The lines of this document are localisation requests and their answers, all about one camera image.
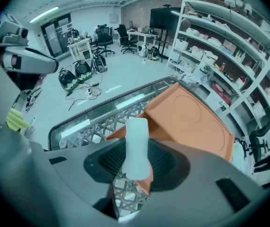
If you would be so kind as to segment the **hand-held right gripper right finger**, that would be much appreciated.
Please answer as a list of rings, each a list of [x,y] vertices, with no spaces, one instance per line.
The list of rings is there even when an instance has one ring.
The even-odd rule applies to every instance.
[[[253,179],[212,153],[171,141],[149,140],[150,195],[126,227],[254,226],[270,196]]]

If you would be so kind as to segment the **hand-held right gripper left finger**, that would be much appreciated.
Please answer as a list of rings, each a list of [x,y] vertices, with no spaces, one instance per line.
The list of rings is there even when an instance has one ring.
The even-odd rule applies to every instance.
[[[42,146],[0,126],[0,223],[17,227],[117,227],[113,201],[86,201],[55,170]]]

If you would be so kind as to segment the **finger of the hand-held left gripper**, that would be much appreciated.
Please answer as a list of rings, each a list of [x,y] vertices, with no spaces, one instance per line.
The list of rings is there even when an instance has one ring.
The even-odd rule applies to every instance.
[[[4,69],[22,74],[51,74],[59,62],[52,56],[29,47],[6,47]]]

